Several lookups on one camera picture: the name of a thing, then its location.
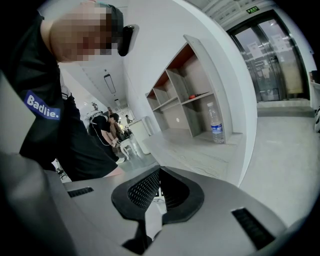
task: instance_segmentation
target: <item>doorway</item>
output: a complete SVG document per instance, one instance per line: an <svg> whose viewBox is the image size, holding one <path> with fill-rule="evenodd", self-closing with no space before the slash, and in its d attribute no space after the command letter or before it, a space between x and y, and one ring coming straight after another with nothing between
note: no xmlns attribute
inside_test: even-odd
<svg viewBox="0 0 320 256"><path fill-rule="evenodd" d="M227 32L247 65L257 102L309 99L299 49L274 11L248 19Z"/></svg>

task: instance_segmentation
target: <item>person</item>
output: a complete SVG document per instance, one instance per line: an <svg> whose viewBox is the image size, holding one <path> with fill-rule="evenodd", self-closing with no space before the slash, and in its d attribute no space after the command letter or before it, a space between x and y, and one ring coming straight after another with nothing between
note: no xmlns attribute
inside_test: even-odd
<svg viewBox="0 0 320 256"><path fill-rule="evenodd" d="M113 135L113 137L118 138L119 140L122 140L121 136L124 134L124 132L120 128L118 122L119 122L118 120L116 122L114 122L110 126L110 130L111 130L111 134Z"/></svg>
<svg viewBox="0 0 320 256"><path fill-rule="evenodd" d="M117 138L111 134L111 125L119 120L119 115L114 113L109 117L103 116L98 112L93 116L89 124L88 132L94 137L97 145L113 160L116 164L121 164L125 158L119 158L112 148L117 145Z"/></svg>
<svg viewBox="0 0 320 256"><path fill-rule="evenodd" d="M131 122L133 122L133 120L129 119L129 116L127 114L125 115L125 117L126 117L126 123L127 124L130 124Z"/></svg>
<svg viewBox="0 0 320 256"><path fill-rule="evenodd" d="M54 21L36 10L17 8L15 15L23 22L5 28L0 68L36 117L20 154L52 171L57 158L72 181L122 173L88 135L58 62L86 61L109 51L121 39L123 14L89 0Z"/></svg>

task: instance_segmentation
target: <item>black cap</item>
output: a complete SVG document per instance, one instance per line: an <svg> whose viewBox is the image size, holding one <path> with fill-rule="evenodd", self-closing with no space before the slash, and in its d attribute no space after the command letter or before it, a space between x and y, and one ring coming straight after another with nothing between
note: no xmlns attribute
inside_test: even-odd
<svg viewBox="0 0 320 256"><path fill-rule="evenodd" d="M118 123L119 121L119 115L117 113L113 113L109 116L109 118L114 118L114 120Z"/></svg>
<svg viewBox="0 0 320 256"><path fill-rule="evenodd" d="M116 7L111 4L106 4L103 2L97 2L96 6L106 8L106 13L111 13L111 42L121 44L124 30L124 15ZM107 43L105 49L100 50L101 55L107 55L110 53L112 48L111 43Z"/></svg>

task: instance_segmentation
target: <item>ceiling light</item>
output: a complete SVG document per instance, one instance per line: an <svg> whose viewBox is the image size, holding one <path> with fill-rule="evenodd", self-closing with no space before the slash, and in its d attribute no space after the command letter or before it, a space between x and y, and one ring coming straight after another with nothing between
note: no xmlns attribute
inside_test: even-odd
<svg viewBox="0 0 320 256"><path fill-rule="evenodd" d="M110 92L112 94L115 94L116 88L115 88L114 82L112 81L110 74L106 74L103 78L104 78L104 81L105 81L106 85L108 86Z"/></svg>
<svg viewBox="0 0 320 256"><path fill-rule="evenodd" d="M119 101L118 99L115 99L114 102L115 102L115 104L116 104L118 107L121 106L120 101Z"/></svg>

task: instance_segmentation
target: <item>wall shelf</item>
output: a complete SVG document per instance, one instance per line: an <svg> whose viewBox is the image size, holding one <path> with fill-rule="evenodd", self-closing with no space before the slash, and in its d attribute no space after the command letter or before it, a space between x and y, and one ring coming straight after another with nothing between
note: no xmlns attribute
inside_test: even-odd
<svg viewBox="0 0 320 256"><path fill-rule="evenodd" d="M209 95L211 95L211 94L214 94L214 93L213 93L212 91L210 91L210 92L207 92L207 93L205 93L205 94L202 94L202 95L200 95L200 96L198 96L198 97L195 97L195 98L189 99L189 100L187 100L187 101L185 101L185 102L182 102L181 104L184 105L184 104L187 104L187 103L189 103L189 102L193 102L193 101L199 100L199 99L201 99L201 98L203 98L203 97L209 96Z"/></svg>
<svg viewBox="0 0 320 256"><path fill-rule="evenodd" d="M170 98L170 99L168 99L165 103L162 103L161 105L159 105L158 107L156 107L156 108L153 109L152 111L155 111L155 110L157 110L157 109L160 109L160 108L166 106L167 104L169 104L169 103L171 103L171 102L173 102L174 100L177 100L177 99L178 99L178 96L175 96L175 97L173 97L173 98Z"/></svg>
<svg viewBox="0 0 320 256"><path fill-rule="evenodd" d="M212 140L208 103L220 116L224 141L232 134L227 95L216 67L202 43L184 35L186 44L173 57L149 93L147 100L162 131L189 130L191 137ZM189 99L190 95L202 94Z"/></svg>

